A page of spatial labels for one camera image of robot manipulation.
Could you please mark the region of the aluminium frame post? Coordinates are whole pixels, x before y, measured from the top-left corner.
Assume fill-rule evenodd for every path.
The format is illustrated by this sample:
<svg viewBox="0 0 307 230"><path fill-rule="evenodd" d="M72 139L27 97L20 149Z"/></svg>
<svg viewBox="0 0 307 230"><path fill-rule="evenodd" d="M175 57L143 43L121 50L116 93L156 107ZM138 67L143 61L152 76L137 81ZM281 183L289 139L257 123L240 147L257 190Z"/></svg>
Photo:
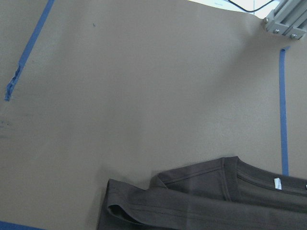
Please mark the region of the aluminium frame post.
<svg viewBox="0 0 307 230"><path fill-rule="evenodd" d="M307 34L307 1L281 0L263 21L267 32L299 40Z"/></svg>

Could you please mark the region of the dark brown t-shirt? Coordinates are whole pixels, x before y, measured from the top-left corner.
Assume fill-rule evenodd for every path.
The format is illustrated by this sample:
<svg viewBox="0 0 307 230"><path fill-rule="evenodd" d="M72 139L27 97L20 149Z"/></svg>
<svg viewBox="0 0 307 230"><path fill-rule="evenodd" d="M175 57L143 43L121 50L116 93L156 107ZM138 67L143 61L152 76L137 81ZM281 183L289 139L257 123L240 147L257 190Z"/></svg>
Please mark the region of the dark brown t-shirt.
<svg viewBox="0 0 307 230"><path fill-rule="evenodd" d="M307 182L238 157L158 173L147 189L109 180L100 230L304 230Z"/></svg>

